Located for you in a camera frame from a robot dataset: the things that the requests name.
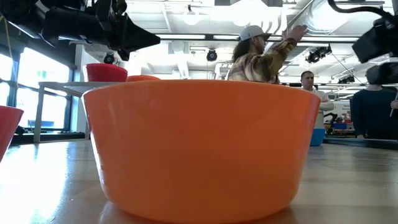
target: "window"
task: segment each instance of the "window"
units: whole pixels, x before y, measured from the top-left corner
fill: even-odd
[[[25,48],[19,64],[18,83],[38,88],[38,82],[67,82],[69,68],[32,49]]]
[[[19,123],[24,128],[34,128],[39,94],[26,88],[17,92],[17,108],[25,111]],[[44,95],[42,128],[64,128],[67,99],[62,96]]]
[[[0,105],[1,106],[7,106],[9,94],[10,94],[10,86],[7,83],[0,83]]]
[[[0,54],[0,78],[5,81],[11,79],[12,60],[11,58]]]

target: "man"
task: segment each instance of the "man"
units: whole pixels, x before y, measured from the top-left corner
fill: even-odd
[[[301,84],[304,90],[312,92],[313,94],[317,95],[319,99],[321,99],[321,105],[319,107],[317,121],[315,122],[315,128],[324,128],[323,112],[335,109],[335,105],[333,104],[332,101],[329,100],[329,97],[326,93],[318,91],[313,87],[313,78],[314,75],[312,72],[305,71],[301,74]]]
[[[265,41],[271,34],[265,34],[259,26],[244,28],[234,49],[234,64],[228,80],[277,83],[283,62],[306,33],[307,26],[297,26],[290,32],[283,32],[283,41],[271,53],[263,55]]]
[[[396,94],[395,89],[381,85],[369,85],[354,94],[351,117],[357,138],[398,139],[398,118],[390,117]]]

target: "white cap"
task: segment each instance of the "white cap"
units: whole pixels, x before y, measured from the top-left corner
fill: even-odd
[[[240,41],[248,40],[252,37],[257,37],[259,35],[264,36],[264,40],[267,40],[272,34],[266,34],[262,31],[261,27],[259,26],[248,26],[242,30],[239,34]]]

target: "plaid shirt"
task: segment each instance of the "plaid shirt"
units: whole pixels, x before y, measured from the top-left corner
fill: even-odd
[[[269,54],[249,52],[240,56],[229,71],[228,80],[268,82],[279,73],[296,45],[294,39],[287,39],[276,45]]]

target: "white shirt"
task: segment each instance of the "white shirt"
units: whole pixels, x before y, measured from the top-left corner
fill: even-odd
[[[333,104],[332,101],[329,100],[329,96],[328,94],[316,90],[315,88],[310,91],[313,94],[317,95],[319,97],[319,99],[321,99],[321,105],[319,107],[319,111],[318,111],[318,116],[317,116],[317,120],[315,121],[315,127],[314,128],[324,128],[323,125],[323,112],[324,111],[331,111],[333,109],[335,109],[335,105]]]

